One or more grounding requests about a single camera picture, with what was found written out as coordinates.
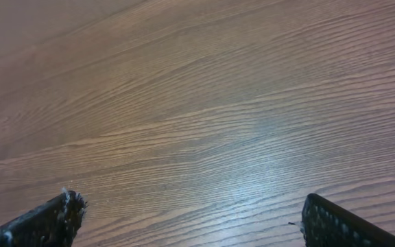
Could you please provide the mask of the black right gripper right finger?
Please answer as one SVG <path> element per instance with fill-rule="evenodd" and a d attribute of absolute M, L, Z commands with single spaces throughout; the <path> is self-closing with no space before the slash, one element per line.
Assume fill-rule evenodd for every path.
<path fill-rule="evenodd" d="M 395 235 L 316 193 L 304 201 L 300 228 L 306 247 L 395 247 Z"/>

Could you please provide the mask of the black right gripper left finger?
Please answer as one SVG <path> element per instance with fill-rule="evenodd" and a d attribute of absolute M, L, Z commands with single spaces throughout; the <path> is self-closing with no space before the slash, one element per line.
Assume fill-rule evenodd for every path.
<path fill-rule="evenodd" d="M 71 247 L 87 203 L 66 189 L 55 198 L 0 226 L 0 247 Z"/>

